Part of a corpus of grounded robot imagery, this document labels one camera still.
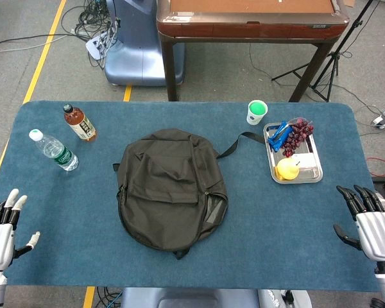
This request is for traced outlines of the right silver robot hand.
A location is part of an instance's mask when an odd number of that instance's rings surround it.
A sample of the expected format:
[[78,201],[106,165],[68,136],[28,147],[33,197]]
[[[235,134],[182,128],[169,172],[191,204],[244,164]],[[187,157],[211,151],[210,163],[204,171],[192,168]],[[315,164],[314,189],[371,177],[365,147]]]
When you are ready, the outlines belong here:
[[361,250],[367,258],[385,262],[385,199],[366,187],[354,185],[353,189],[338,185],[355,223],[359,238],[347,235],[343,229],[333,225],[337,237],[345,244]]

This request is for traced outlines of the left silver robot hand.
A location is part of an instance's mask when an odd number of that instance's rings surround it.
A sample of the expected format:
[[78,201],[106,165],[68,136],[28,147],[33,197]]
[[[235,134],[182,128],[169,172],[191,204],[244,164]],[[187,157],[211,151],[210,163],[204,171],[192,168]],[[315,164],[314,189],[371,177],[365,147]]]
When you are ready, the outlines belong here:
[[19,196],[19,190],[14,188],[0,202],[0,272],[5,271],[14,259],[34,249],[40,239],[40,232],[35,232],[23,247],[16,248],[14,245],[15,231],[27,199],[26,195]]

